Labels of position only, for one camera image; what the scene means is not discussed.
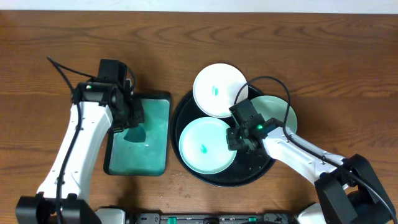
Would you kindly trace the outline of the white plate top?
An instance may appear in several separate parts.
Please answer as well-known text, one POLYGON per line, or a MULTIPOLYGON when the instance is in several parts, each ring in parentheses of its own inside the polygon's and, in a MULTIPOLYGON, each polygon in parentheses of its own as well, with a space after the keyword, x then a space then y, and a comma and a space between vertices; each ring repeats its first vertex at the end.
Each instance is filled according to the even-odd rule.
POLYGON ((205 114, 216 118, 231 116, 229 108, 248 97, 244 75, 234 66, 215 63, 201 70, 193 83, 195 103, 205 114))

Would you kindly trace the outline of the green sponge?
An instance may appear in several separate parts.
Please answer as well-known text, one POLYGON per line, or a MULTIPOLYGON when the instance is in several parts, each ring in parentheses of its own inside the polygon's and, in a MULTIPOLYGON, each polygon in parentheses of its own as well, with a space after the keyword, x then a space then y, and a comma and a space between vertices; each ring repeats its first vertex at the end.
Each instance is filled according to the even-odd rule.
POLYGON ((145 142, 146 131, 143 125, 139 124, 136 127, 129 128, 124 136, 124 140, 135 143, 145 142))

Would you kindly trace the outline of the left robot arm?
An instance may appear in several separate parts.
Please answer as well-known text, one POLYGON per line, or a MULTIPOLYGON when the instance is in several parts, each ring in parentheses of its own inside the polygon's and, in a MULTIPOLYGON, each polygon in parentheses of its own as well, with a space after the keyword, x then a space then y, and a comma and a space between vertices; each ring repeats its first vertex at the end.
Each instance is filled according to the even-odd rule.
POLYGON ((90 184, 103 139, 143 122, 134 84, 83 82, 73 90, 68 128, 55 162, 35 196, 16 205, 18 223, 128 223, 123 208, 90 208, 90 184))

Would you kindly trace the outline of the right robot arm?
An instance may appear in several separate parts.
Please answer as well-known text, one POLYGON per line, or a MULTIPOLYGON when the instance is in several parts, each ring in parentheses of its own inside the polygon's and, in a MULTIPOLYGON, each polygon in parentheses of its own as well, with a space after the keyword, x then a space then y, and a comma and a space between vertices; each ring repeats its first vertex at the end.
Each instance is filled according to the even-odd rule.
POLYGON ((397 223, 393 203, 369 161, 336 155, 294 134, 277 119, 249 120, 226 131, 228 148, 264 153, 315 186, 318 202, 297 223, 397 223))

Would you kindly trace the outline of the pale green plate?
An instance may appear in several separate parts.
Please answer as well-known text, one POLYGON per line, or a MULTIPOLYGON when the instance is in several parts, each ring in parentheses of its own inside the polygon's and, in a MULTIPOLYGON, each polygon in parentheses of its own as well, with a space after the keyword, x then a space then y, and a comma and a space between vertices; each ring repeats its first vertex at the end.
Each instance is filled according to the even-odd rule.
MULTIPOLYGON (((256 111, 262 115, 265 121, 271 118, 278 119, 279 121, 284 120, 287 102, 282 98, 264 95, 253 98, 251 102, 256 111)), ((297 115, 292 107, 289 109, 287 127, 289 127, 293 133, 297 132, 297 115)))
POLYGON ((218 118, 202 117, 182 131, 178 149, 184 163, 199 174, 217 174, 227 169, 237 152, 226 141, 229 125, 218 118))

